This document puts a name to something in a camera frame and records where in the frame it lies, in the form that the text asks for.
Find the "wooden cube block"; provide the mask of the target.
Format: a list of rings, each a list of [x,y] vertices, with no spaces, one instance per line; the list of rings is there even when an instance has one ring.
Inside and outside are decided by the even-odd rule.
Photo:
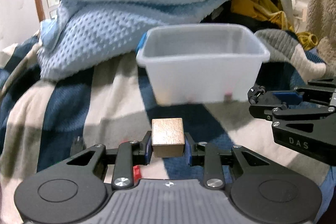
[[[182,157],[185,147],[185,134],[182,118],[153,119],[151,146],[155,157]]]

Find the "small red toy piece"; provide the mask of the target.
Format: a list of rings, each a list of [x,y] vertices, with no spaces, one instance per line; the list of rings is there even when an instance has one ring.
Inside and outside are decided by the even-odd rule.
[[[141,168],[139,165],[133,167],[133,177],[134,183],[136,184],[140,179],[142,179]]]

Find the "translucent plastic storage bin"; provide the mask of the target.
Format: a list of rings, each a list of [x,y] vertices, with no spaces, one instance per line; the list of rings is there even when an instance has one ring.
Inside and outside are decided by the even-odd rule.
[[[161,106],[245,102],[269,59],[251,30],[218,23],[152,28],[140,39],[136,55]]]

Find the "blue white checkered blanket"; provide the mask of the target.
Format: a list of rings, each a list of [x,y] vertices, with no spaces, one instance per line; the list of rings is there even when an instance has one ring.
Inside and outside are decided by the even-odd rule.
[[[27,177],[66,159],[76,140],[117,147],[142,139],[158,118],[182,118],[195,141],[240,144],[315,181],[319,223],[335,223],[335,168],[277,145],[271,123],[248,102],[157,105],[134,53],[53,83],[40,78],[37,36],[1,50],[1,223],[21,223],[14,192]]]

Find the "yellow garment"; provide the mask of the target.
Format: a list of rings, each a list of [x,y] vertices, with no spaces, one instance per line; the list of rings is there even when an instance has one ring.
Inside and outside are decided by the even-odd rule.
[[[293,33],[305,51],[317,47],[319,44],[317,36],[307,31],[296,32],[282,9],[281,2],[273,1],[275,0],[231,0],[231,12],[259,22],[272,23],[282,31]]]

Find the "beige fleece blanket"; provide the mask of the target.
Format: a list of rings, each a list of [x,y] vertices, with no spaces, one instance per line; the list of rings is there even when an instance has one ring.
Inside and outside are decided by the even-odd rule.
[[[335,0],[309,0],[306,27],[319,39],[319,56],[335,68]]]

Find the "light blue dotted blanket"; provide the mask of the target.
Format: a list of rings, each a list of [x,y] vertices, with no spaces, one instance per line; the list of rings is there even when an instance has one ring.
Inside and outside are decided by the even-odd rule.
[[[228,0],[62,0],[41,22],[41,78],[59,81],[136,49],[148,30],[199,23]]]

